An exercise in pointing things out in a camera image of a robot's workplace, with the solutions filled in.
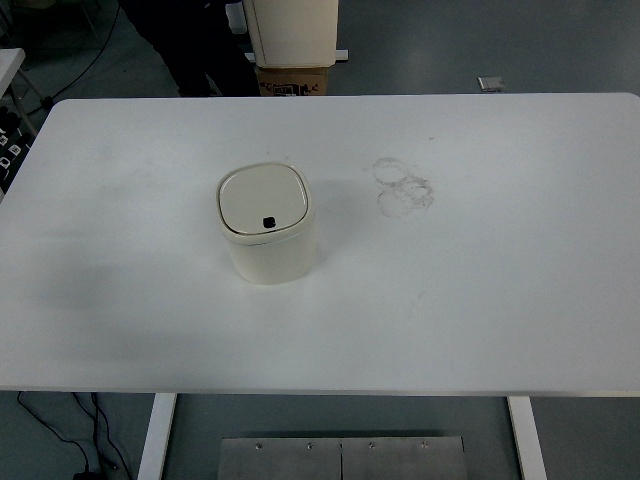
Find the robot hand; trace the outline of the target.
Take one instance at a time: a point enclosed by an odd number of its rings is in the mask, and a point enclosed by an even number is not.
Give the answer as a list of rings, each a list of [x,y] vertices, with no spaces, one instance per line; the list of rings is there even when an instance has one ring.
[[[32,144],[33,136],[22,131],[21,118],[1,107],[1,199],[8,192]]]

